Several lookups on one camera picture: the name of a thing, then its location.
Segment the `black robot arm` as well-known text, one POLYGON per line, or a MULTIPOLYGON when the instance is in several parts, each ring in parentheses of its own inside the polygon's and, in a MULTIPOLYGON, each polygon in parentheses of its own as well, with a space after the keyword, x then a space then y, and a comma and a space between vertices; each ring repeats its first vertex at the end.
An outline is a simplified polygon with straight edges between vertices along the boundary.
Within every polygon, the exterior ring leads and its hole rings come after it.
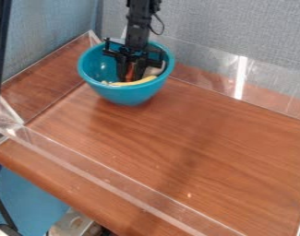
POLYGON ((150 33, 161 35, 151 27, 151 18, 157 18, 162 0, 126 0, 129 12, 123 41, 104 39, 103 54, 117 62, 119 82, 133 82, 142 78, 149 67, 161 68, 165 52, 150 44, 150 33))

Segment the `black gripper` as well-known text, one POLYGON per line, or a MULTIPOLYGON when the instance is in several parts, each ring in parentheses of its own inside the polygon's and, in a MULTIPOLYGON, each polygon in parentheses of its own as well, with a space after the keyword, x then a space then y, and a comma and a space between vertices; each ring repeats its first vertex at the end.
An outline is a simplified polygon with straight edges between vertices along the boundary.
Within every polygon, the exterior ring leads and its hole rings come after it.
POLYGON ((145 74, 146 67, 161 68, 165 60, 165 51, 153 44, 142 50, 133 50, 125 45, 123 39, 103 39, 103 55, 117 58, 118 78, 121 82, 126 81, 129 63, 134 63, 134 80, 139 80, 145 74))

